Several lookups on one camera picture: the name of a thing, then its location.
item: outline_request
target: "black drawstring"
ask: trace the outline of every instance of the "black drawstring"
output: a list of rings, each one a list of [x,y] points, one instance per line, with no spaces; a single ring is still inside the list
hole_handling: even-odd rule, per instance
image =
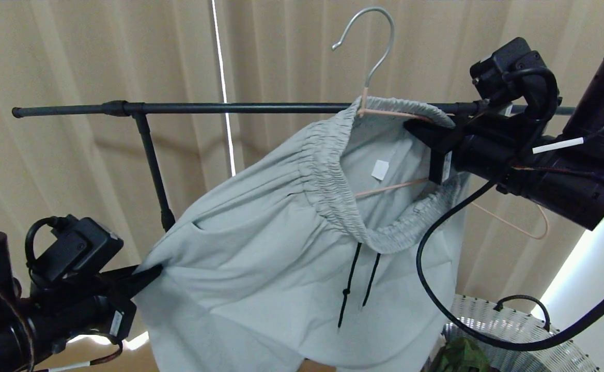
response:
[[[375,264],[373,265],[373,271],[370,273],[370,280],[368,281],[368,288],[366,289],[366,296],[364,297],[364,302],[361,306],[366,306],[366,301],[368,301],[368,295],[370,294],[370,286],[373,285],[373,278],[375,278],[375,270],[378,268],[378,264],[380,263],[380,254],[375,256]]]
[[[354,252],[354,259],[352,260],[352,267],[350,268],[350,275],[347,278],[347,288],[344,289],[344,301],[341,305],[341,314],[339,315],[339,328],[341,328],[341,323],[343,323],[343,314],[345,311],[345,304],[347,304],[347,295],[350,294],[350,283],[352,282],[352,275],[354,274],[354,266],[357,265],[357,259],[359,257],[359,250],[361,250],[361,243],[357,244],[357,250]]]

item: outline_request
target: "clothing rack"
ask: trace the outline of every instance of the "clothing rack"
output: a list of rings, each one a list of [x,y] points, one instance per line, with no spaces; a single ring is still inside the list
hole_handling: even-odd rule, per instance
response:
[[[482,101],[465,103],[430,103],[440,110],[453,115],[476,115],[485,108]],[[150,136],[148,114],[335,114],[347,109],[351,103],[133,103],[110,101],[103,104],[82,104],[76,106],[14,107],[15,118],[27,116],[58,116],[104,114],[111,116],[131,116],[141,135],[146,160],[155,184],[157,200],[162,214],[162,227],[168,231],[175,223],[169,207],[166,191],[162,182],[162,173],[157,163],[155,146]],[[514,104],[511,113],[521,113],[526,106]],[[559,107],[555,115],[573,115],[575,107]]]

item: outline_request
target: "white wall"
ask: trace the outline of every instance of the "white wall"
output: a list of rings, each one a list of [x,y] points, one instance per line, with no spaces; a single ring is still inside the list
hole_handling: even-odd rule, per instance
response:
[[[563,330],[604,298],[604,220],[586,231],[541,301]],[[533,314],[541,318],[536,308]],[[575,343],[604,371],[604,317],[575,337]]]

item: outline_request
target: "basket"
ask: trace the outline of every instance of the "basket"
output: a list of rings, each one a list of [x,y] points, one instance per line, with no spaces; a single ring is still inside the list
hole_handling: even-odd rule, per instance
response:
[[[496,311],[494,308],[494,302],[457,294],[453,306],[451,306],[451,313],[470,328],[510,342],[538,341],[559,332],[551,325],[550,332],[548,332],[543,328],[544,321],[529,314],[507,307],[503,307],[500,311]],[[458,337],[473,339],[451,322],[444,325],[442,334],[447,342]],[[490,366],[501,372],[594,372],[600,370],[588,355],[575,346],[573,340],[540,351],[512,351],[495,348],[481,341],[476,341],[476,343],[488,356]]]

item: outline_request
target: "basket handle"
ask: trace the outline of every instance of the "basket handle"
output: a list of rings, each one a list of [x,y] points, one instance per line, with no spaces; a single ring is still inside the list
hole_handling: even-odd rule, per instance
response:
[[[518,299],[536,302],[538,307],[540,307],[540,310],[543,311],[543,315],[545,316],[545,324],[543,324],[543,329],[550,332],[550,313],[548,313],[547,307],[545,307],[545,305],[543,305],[543,303],[540,302],[540,300],[537,299],[536,297],[527,296],[525,294],[517,294],[517,295],[515,294],[513,296],[504,297],[503,299],[500,299],[499,301],[497,301],[497,304],[495,305],[494,310],[502,311],[502,309],[504,308],[504,302],[510,301],[510,300],[518,300]]]

